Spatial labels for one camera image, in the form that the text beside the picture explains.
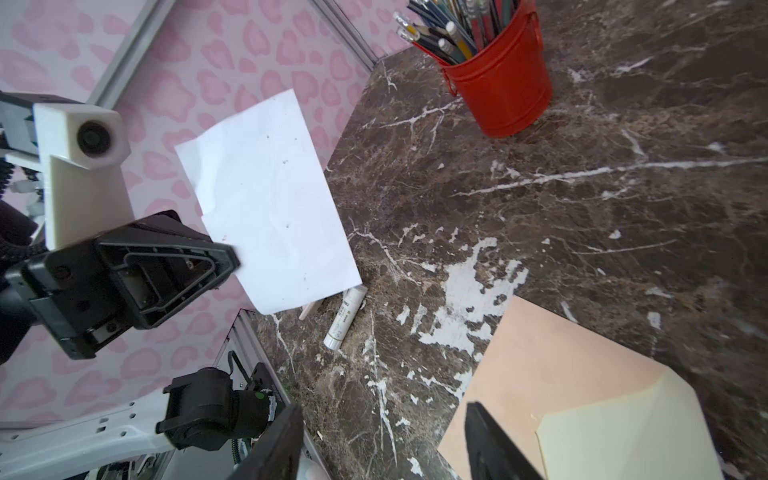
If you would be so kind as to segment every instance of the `bucket handle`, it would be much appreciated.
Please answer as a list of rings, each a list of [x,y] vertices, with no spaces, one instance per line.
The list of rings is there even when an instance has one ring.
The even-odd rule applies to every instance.
[[[445,69],[441,68],[440,71],[442,72],[442,77],[445,79],[445,84],[448,85],[448,91],[451,92],[451,95],[454,97],[458,95],[458,91],[456,91],[455,88],[453,88],[453,84],[451,83],[451,79],[448,78],[448,74],[445,73]]]
[[[534,10],[528,14],[528,19],[533,24],[533,31],[536,34],[536,44],[540,51],[544,51],[544,38],[541,36],[541,26],[538,22],[538,13]]]

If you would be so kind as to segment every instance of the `dark brown marble surface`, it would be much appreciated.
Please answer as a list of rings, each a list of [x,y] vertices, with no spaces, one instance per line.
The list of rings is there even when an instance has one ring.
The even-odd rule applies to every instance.
[[[451,478],[435,449],[512,291],[669,365],[727,475],[768,478],[768,3],[538,11],[554,98],[509,139],[420,52],[377,66],[327,174],[366,304],[341,353],[339,296],[260,338],[337,478]]]

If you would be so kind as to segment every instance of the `glue stick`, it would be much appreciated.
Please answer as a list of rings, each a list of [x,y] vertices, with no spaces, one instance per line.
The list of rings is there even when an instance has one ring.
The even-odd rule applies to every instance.
[[[347,290],[341,302],[339,312],[336,314],[336,318],[333,319],[330,330],[328,330],[328,335],[323,340],[325,346],[331,350],[339,349],[346,331],[349,330],[349,325],[352,324],[352,320],[355,318],[355,314],[358,308],[360,308],[360,303],[362,303],[366,293],[368,293],[368,289],[364,285],[354,286]]]

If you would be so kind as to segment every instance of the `red metal pencil holder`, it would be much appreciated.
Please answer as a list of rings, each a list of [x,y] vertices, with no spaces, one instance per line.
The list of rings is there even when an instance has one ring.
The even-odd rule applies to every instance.
[[[552,99],[542,50],[536,3],[520,0],[488,47],[458,65],[440,63],[449,90],[462,94],[483,133],[509,137],[536,121]]]

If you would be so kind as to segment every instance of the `pink leopard print wallpaper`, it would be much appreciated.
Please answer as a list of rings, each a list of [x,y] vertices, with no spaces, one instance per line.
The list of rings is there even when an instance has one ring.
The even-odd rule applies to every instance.
[[[84,101],[142,4],[4,2],[0,89]],[[377,54],[407,46],[389,34],[395,2],[341,4]],[[325,167],[367,78],[306,1],[178,0],[118,105],[131,142],[123,170],[136,217],[173,208],[204,231],[174,146],[287,88]],[[33,327],[0,366],[0,422],[71,419],[208,366],[240,307],[250,301],[231,278],[162,327],[131,330],[86,361],[71,361],[45,328]]]

